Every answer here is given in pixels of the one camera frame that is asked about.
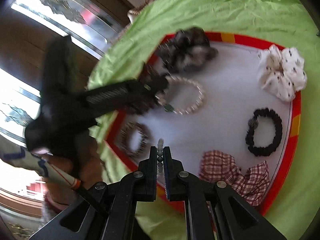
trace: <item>wooden wall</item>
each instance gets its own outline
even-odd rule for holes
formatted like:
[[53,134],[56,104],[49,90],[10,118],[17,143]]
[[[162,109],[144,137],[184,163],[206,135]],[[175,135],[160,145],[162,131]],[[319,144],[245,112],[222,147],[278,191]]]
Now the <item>wooden wall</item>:
[[[7,10],[0,21],[0,68],[39,90],[45,48],[57,36],[59,34],[24,14]],[[77,90],[82,90],[98,60],[74,46],[79,69]]]

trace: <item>beaded bracelet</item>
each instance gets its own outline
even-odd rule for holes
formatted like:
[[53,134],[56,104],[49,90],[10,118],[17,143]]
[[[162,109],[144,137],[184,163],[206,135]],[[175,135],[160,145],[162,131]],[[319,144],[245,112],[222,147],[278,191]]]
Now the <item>beaded bracelet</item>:
[[172,105],[167,103],[163,93],[157,94],[156,98],[158,99],[158,103],[161,106],[164,106],[164,109],[166,112],[174,112],[175,114],[191,114],[193,112],[196,112],[199,109],[199,107],[202,106],[203,100],[204,100],[204,89],[199,82],[194,81],[192,79],[182,78],[179,76],[166,76],[166,79],[169,85],[175,84],[175,83],[189,84],[189,85],[193,85],[199,90],[199,97],[196,103],[191,105],[190,107],[187,107],[187,109],[174,108]]
[[[254,146],[254,130],[258,127],[258,116],[269,117],[273,120],[276,128],[276,135],[273,141],[267,147],[256,147]],[[280,116],[274,111],[269,110],[269,108],[256,109],[253,113],[253,118],[248,121],[249,130],[247,136],[245,137],[245,142],[248,145],[248,150],[255,156],[269,156],[272,152],[275,152],[280,145],[282,139],[282,120]]]
[[[141,141],[138,149],[133,152],[128,146],[128,135],[132,134],[134,130],[137,130],[141,135]],[[137,122],[128,122],[120,131],[121,133],[121,147],[126,152],[129,157],[137,157],[139,154],[142,154],[148,144],[148,134],[146,133],[146,127],[143,124]]]

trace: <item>red border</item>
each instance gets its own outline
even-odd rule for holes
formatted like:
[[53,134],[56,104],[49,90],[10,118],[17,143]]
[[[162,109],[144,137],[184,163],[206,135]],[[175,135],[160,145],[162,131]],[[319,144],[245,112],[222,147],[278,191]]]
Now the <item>red border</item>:
[[[210,41],[221,41],[223,42],[223,37],[221,36],[221,33],[217,32],[206,32],[207,37]],[[227,34],[228,37],[234,37],[234,41],[236,44],[246,45],[258,49],[268,49],[272,44],[272,42],[260,40],[257,38],[253,38],[250,36],[244,36],[244,35],[238,35],[238,34]],[[167,41],[168,39],[172,38],[174,34],[166,35],[161,43]],[[277,45],[280,50],[284,49],[283,46]],[[148,63],[153,65],[157,61],[157,56],[155,54],[152,54],[148,60]],[[272,183],[272,186],[270,190],[268,191],[265,199],[261,203],[261,205],[258,207],[258,210],[260,214],[265,215],[272,205],[273,201],[277,197],[285,178],[289,172],[293,156],[297,147],[298,142],[298,135],[290,137],[291,129],[292,129],[292,120],[294,117],[301,114],[301,93],[296,93],[296,98],[292,102],[292,116],[291,116],[291,126],[290,126],[290,132],[289,132],[289,138],[286,145],[286,149],[284,151],[284,156],[282,159],[282,162],[280,164],[278,173],[275,177],[275,180]],[[106,136],[106,142],[109,144],[110,148],[114,151],[114,153],[121,159],[121,161],[131,170],[135,171],[137,169],[137,165],[133,163],[127,155],[122,152],[115,144],[115,138],[116,135],[119,132],[119,129],[124,121],[125,113],[123,111],[120,111],[112,124],[108,135]],[[164,188],[158,184],[158,187],[162,189],[164,192]],[[163,200],[167,201],[165,195],[160,196]],[[175,208],[177,211],[184,212],[184,204],[183,202],[168,202],[169,205],[171,205],[173,208]]]

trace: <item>green bed sheet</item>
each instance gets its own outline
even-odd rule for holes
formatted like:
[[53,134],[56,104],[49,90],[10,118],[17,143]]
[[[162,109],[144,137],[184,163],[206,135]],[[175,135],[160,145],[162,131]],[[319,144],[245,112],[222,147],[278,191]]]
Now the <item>green bed sheet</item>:
[[[320,206],[320,38],[299,0],[156,0],[100,60],[90,76],[89,88],[136,78],[165,34],[191,26],[297,47],[305,58],[308,85],[302,92],[298,147],[285,183],[266,215],[289,240],[299,239]],[[116,113],[100,117],[99,126],[92,128],[106,162],[104,179],[108,183],[129,172],[104,142],[115,117]],[[161,199],[138,203],[136,217],[153,240],[186,239],[184,216]]]

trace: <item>dark fuzzy scrunchie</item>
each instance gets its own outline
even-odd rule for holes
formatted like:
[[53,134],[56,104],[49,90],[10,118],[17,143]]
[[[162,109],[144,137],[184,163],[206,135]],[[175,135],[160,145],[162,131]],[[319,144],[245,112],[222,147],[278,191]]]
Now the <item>dark fuzzy scrunchie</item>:
[[[258,116],[269,117],[273,120],[276,128],[276,135],[273,141],[267,147],[256,147],[254,146],[254,130],[258,127]],[[253,118],[248,121],[249,130],[245,137],[245,142],[248,145],[248,150],[255,156],[270,156],[271,153],[275,152],[280,145],[282,139],[282,120],[280,116],[269,108],[256,109],[253,113]]]

